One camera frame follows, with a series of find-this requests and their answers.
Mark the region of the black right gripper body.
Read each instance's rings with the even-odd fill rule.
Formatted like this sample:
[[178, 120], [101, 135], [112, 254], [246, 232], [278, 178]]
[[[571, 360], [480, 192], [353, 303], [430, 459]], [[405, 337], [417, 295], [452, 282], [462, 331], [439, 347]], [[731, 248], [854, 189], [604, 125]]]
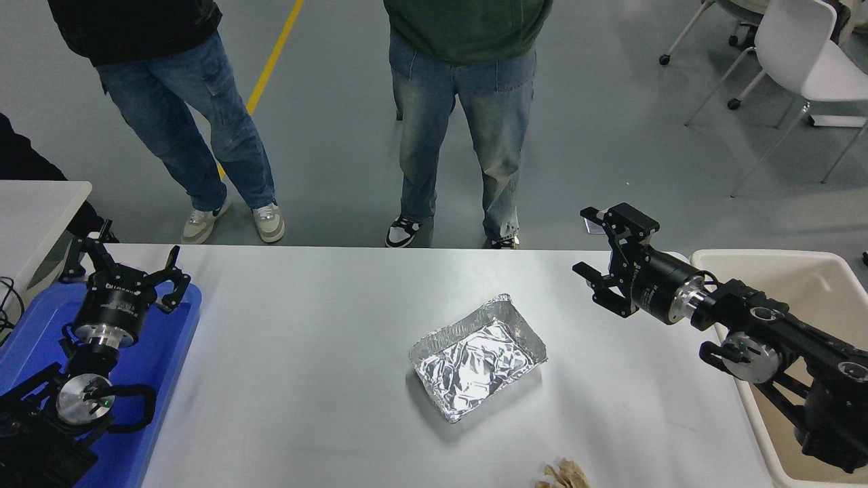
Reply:
[[664, 324], [675, 324], [686, 316], [686, 300], [703, 287], [704, 274], [671, 254], [649, 247], [633, 264], [629, 299]]

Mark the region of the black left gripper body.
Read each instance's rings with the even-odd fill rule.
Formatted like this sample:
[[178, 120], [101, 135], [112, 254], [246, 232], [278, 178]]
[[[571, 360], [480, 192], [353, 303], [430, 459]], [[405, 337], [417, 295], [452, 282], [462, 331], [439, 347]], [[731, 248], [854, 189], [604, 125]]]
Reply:
[[73, 321], [77, 338], [139, 338], [155, 303], [155, 284], [134, 280], [120, 285], [89, 280], [81, 308]]

